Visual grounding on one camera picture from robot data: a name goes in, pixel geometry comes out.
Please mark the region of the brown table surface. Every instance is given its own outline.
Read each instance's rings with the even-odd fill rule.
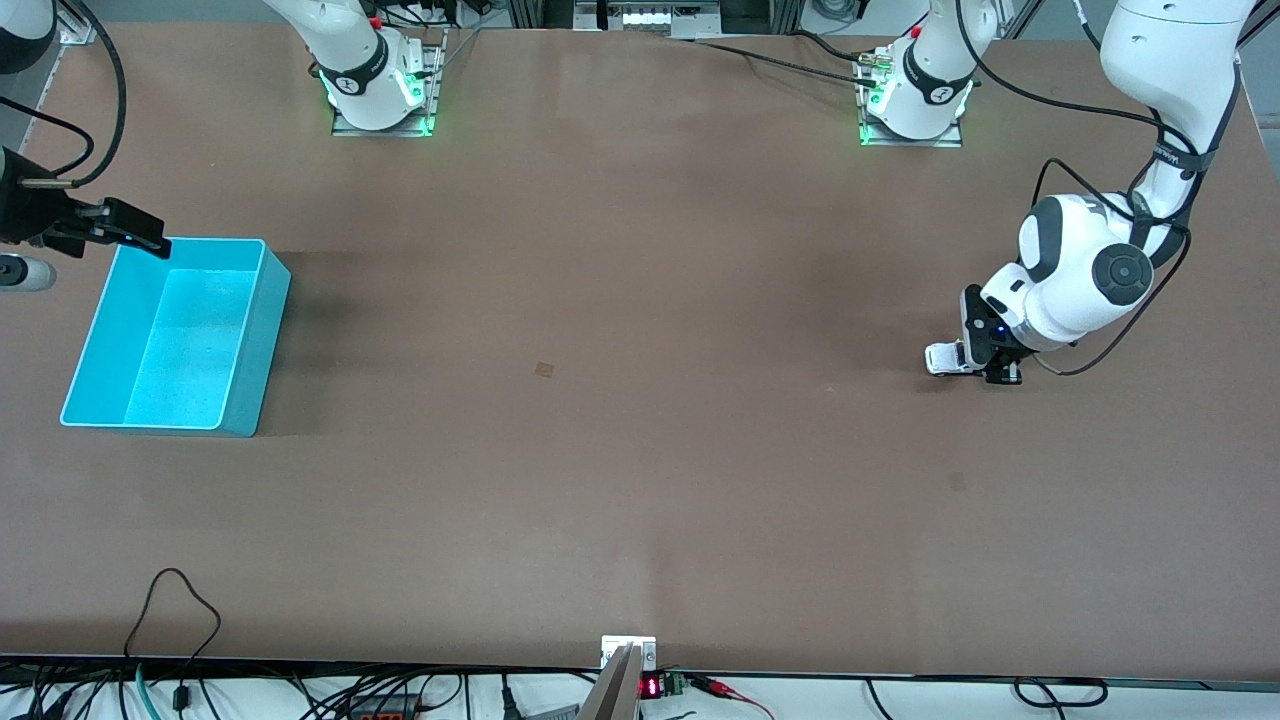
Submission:
[[[128,135],[83,195],[266,238],[294,284],[251,441],[59,425],[109,250],[0,297],[4,650],[118,652],[178,565],[214,655],[590,665],[631,632],[723,669],[1280,679],[1280,195],[1243,105],[1160,302],[1011,389],[922,350],[1044,158],[1120,187],[1149,128],[988,83],[964,150],[860,147],[847,86],[492,32],[436,137],[330,138],[288,27],[115,36]],[[989,60],[1132,106],[1084,44]],[[77,49],[46,110],[105,145],[113,96]],[[154,611],[138,652],[207,632],[177,583]]]

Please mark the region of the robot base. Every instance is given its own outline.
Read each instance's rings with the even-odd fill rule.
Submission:
[[[911,140],[902,137],[877,118],[867,111],[868,105],[881,101],[882,88],[887,77],[892,74],[888,63],[888,47],[877,47],[874,55],[863,55],[859,61],[852,63],[854,77],[876,81],[877,87],[854,86],[854,100],[858,101],[858,142],[859,145],[888,145],[888,146],[915,146],[915,147],[961,147],[960,119],[951,123],[938,137],[928,140]]]
[[[425,97],[422,105],[415,108],[404,119],[387,129],[367,131],[347,122],[337,109],[333,111],[330,133],[334,137],[431,137],[435,133],[435,113],[440,106],[440,67],[444,64],[443,45],[422,45],[420,55],[410,55],[410,72],[425,72],[426,77],[416,79],[407,74],[404,90],[415,97]]]

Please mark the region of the metal frame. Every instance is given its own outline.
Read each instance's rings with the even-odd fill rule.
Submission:
[[[67,3],[58,3],[58,42],[61,45],[92,45],[97,38],[93,26]]]
[[[1240,37],[1247,38],[1242,42],[1242,46],[1253,41],[1276,18],[1280,18],[1280,0],[1263,0],[1258,3],[1257,9],[1249,13],[1249,18],[1244,20],[1244,27],[1240,28]]]
[[[577,720],[636,720],[640,712],[644,656],[641,644],[631,642],[618,646],[595,679],[591,694],[582,702]]]
[[[1027,32],[1027,26],[1032,24],[1036,13],[1044,6],[1044,0],[1027,0],[1021,8],[1015,9],[1016,0],[997,0],[996,10],[1000,14],[1000,37],[1016,40]]]

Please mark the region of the metal bracket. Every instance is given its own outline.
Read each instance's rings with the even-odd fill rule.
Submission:
[[[412,38],[411,42],[420,45],[421,53],[410,55],[404,87],[410,92],[425,97],[422,105],[404,115],[403,120],[379,131],[360,129],[334,110],[333,127],[330,128],[334,137],[431,137],[435,132],[435,114],[440,108],[442,68],[444,67],[448,31],[445,31],[440,45],[422,45],[417,38]],[[422,73],[426,77],[417,79],[415,73]]]
[[[636,720],[640,716],[640,678],[644,676],[641,666],[645,655],[641,644],[626,642],[616,646],[591,685],[591,693],[582,701],[577,720]]]
[[[883,92],[883,87],[890,76],[893,74],[892,67],[886,67],[881,60],[892,61],[888,58],[888,47],[877,47],[874,55],[870,55],[876,60],[874,64],[867,65],[861,61],[852,63],[854,77],[870,79],[876,82],[876,87],[865,87],[863,85],[854,86],[854,100],[858,102],[858,142],[860,145],[883,145],[883,146],[914,146],[914,147],[961,147],[960,136],[960,119],[956,118],[951,127],[946,129],[938,137],[931,140],[910,140],[902,137],[893,131],[888,129],[884,123],[876,115],[867,111],[867,106],[873,102],[879,102],[878,92]]]
[[[88,24],[74,8],[63,3],[58,8],[58,42],[61,45],[92,45],[97,40],[93,26]]]
[[[603,635],[600,637],[600,667],[609,664],[620,647],[636,644],[641,650],[644,670],[658,669],[658,639],[646,635]]]

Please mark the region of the red wire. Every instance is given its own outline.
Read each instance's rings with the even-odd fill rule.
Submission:
[[[735,693],[733,693],[733,694],[736,694],[737,697],[733,697],[733,698],[730,698],[730,700],[736,700],[736,701],[739,701],[739,702],[745,702],[745,703],[748,703],[748,705],[751,705],[751,706],[755,706],[755,707],[758,707],[758,708],[759,708],[760,711],[763,711],[763,712],[764,712],[765,715],[768,715],[768,716],[769,716],[769,720],[778,720],[777,717],[774,717],[774,716],[773,716],[773,714],[772,714],[772,712],[769,712],[769,708],[768,708],[768,707],[764,707],[763,705],[760,705],[760,703],[755,702],[754,700],[751,700],[751,698],[749,698],[749,697],[744,696],[744,694],[742,694],[742,693],[740,693],[740,692],[736,692],[736,691],[735,691]]]

